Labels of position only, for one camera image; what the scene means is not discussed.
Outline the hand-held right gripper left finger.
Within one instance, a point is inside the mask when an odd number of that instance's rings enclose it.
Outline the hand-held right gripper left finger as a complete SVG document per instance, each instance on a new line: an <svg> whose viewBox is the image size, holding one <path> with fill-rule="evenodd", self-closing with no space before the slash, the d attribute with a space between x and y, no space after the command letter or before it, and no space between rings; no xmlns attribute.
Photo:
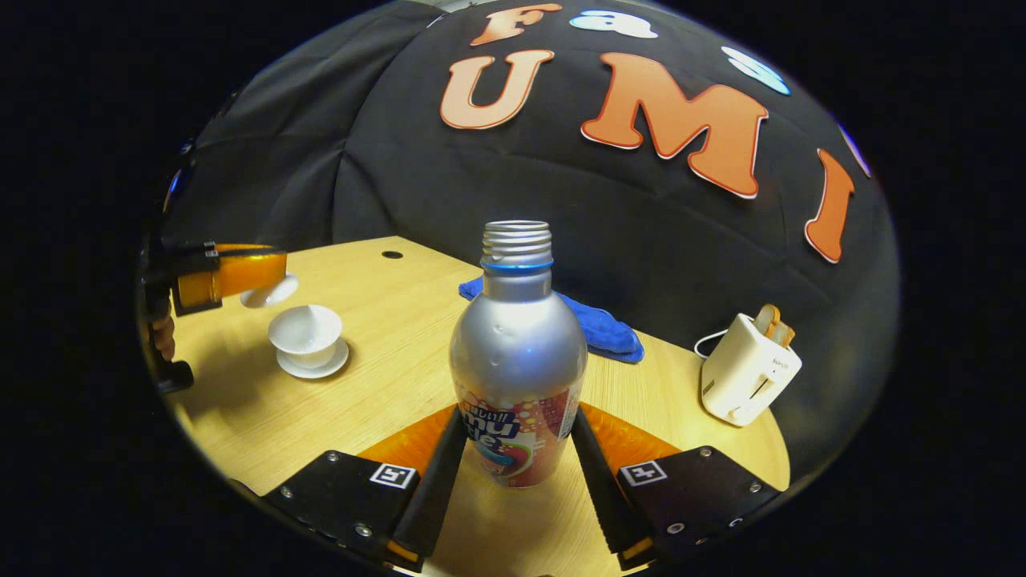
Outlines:
<svg viewBox="0 0 1026 577"><path fill-rule="evenodd" d="M461 413L447 406L357 455L326 450L263 501L362 561L421 572L446 520L465 443Z"/></svg>

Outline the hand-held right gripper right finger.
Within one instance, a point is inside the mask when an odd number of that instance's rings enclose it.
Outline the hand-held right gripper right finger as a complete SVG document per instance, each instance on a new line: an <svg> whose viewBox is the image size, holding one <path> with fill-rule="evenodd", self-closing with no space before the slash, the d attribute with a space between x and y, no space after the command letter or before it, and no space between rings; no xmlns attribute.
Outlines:
<svg viewBox="0 0 1026 577"><path fill-rule="evenodd" d="M589 403L576 410L573 441L624 570L702 554L762 518L781 495L715 446L678 449Z"/></svg>

